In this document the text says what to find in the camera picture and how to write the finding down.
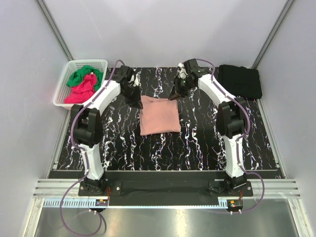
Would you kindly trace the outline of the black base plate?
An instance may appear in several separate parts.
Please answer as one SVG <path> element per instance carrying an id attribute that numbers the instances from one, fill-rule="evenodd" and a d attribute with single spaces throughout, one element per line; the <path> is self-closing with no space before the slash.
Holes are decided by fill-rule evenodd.
<path id="1" fill-rule="evenodd" d="M 253 197 L 250 182 L 237 190 L 227 191 L 223 181 L 181 179 L 108 179 L 101 188 L 81 183 L 80 196 L 110 195 L 110 206 L 214 206 L 218 199 Z"/>

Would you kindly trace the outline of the red crumpled t-shirt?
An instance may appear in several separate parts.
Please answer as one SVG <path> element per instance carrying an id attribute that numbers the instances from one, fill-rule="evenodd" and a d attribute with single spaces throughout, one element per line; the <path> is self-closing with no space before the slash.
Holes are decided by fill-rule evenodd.
<path id="1" fill-rule="evenodd" d="M 95 84 L 97 76 L 95 74 L 87 74 L 83 78 L 83 82 L 72 87 L 71 93 L 64 100 L 65 104 L 80 104 L 87 101 L 95 93 Z"/>

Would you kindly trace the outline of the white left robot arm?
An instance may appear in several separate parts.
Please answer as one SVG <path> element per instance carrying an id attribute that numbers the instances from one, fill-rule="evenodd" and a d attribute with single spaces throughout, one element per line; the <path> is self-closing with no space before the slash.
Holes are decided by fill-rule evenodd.
<path id="1" fill-rule="evenodd" d="M 79 149 L 84 161 L 84 176 L 80 179 L 82 190 L 100 196 L 110 189 L 106 184 L 101 164 L 100 143 L 103 138 L 101 115 L 113 99 L 122 95 L 132 108 L 142 109 L 139 80 L 136 72 L 122 65 L 114 69 L 100 89 L 82 105 L 71 108 L 71 143 Z"/>

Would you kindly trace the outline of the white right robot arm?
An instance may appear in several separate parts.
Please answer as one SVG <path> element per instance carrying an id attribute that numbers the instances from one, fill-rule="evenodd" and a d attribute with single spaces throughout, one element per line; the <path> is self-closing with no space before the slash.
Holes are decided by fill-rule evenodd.
<path id="1" fill-rule="evenodd" d="M 237 195 L 247 179 L 242 160 L 242 142 L 249 133 L 250 119 L 245 110 L 245 100 L 226 90 L 215 78 L 214 72 L 198 65 L 198 59 L 179 63 L 169 100 L 188 96 L 189 90 L 198 87 L 204 91 L 217 108 L 216 129 L 224 139 L 227 177 L 217 186 L 210 187 L 211 194 Z"/>

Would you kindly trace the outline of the pink printed t-shirt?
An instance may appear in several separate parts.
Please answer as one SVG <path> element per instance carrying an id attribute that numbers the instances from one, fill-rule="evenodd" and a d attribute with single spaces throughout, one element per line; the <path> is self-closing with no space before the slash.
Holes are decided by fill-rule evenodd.
<path id="1" fill-rule="evenodd" d="M 143 109 L 140 112 L 140 135 L 167 132 L 180 133 L 178 103 L 167 98 L 141 96 Z"/>

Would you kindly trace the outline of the left small electronics module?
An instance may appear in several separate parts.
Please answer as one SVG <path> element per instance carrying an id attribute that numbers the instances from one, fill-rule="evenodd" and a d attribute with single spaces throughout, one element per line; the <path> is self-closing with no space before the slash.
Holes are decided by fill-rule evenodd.
<path id="1" fill-rule="evenodd" d="M 96 206 L 108 206 L 109 204 L 108 198 L 96 199 L 95 205 Z"/>

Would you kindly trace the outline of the green crumpled t-shirt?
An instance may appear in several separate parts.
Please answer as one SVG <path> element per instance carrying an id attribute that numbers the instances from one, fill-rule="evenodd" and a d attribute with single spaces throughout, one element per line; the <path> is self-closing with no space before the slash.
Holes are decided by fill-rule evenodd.
<path id="1" fill-rule="evenodd" d="M 101 87 L 104 73 L 89 65 L 84 65 L 82 68 L 72 73 L 67 82 L 67 86 L 74 87 L 80 85 L 83 82 L 84 77 L 90 73 L 94 73 L 97 77 L 97 82 L 94 83 L 94 90 L 97 91 Z"/>

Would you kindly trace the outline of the small electronics module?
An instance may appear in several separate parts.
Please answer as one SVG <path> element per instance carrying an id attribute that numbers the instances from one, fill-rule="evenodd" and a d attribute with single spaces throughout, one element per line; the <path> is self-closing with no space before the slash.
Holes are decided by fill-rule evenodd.
<path id="1" fill-rule="evenodd" d="M 108 206 L 109 204 L 108 198 L 96 199 L 95 205 L 96 206 Z"/>
<path id="2" fill-rule="evenodd" d="M 232 199 L 228 200 L 228 208 L 229 212 L 241 212 L 243 209 L 243 200 L 242 199 Z"/>

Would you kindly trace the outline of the black folded t-shirt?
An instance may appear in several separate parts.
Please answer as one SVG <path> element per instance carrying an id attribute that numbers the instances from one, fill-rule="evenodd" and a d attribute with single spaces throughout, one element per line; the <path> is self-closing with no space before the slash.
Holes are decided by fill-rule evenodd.
<path id="1" fill-rule="evenodd" d="M 252 100 L 262 98 L 259 71 L 256 69 L 220 65 L 217 80 L 232 95 Z"/>

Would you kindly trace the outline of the white plastic basket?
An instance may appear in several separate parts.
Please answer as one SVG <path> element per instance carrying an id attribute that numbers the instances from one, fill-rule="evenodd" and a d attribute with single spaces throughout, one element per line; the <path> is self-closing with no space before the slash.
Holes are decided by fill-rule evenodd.
<path id="1" fill-rule="evenodd" d="M 107 67 L 104 59 L 69 61 L 60 76 L 53 104 L 69 110 L 73 104 L 85 102 L 100 89 Z"/>

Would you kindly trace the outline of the right small electronics module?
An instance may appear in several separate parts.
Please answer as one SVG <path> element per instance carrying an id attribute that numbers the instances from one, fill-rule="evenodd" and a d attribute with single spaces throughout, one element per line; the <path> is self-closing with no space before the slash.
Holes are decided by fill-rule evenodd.
<path id="1" fill-rule="evenodd" d="M 243 200 L 242 199 L 232 199 L 228 200 L 228 208 L 229 212 L 241 212 L 243 209 Z"/>

